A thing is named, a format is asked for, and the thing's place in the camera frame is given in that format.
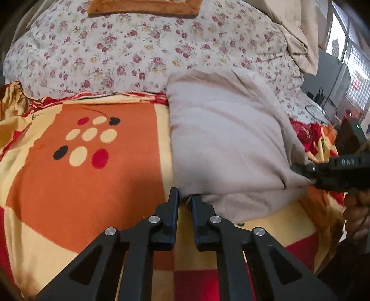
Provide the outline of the person's right hand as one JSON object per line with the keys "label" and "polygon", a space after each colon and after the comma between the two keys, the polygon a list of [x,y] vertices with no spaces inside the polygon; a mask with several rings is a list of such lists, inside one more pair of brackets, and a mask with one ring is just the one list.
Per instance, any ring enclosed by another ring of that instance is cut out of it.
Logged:
{"label": "person's right hand", "polygon": [[354,241],[367,236],[369,232],[369,202],[369,190],[353,190],[345,195],[345,230],[347,236]]}

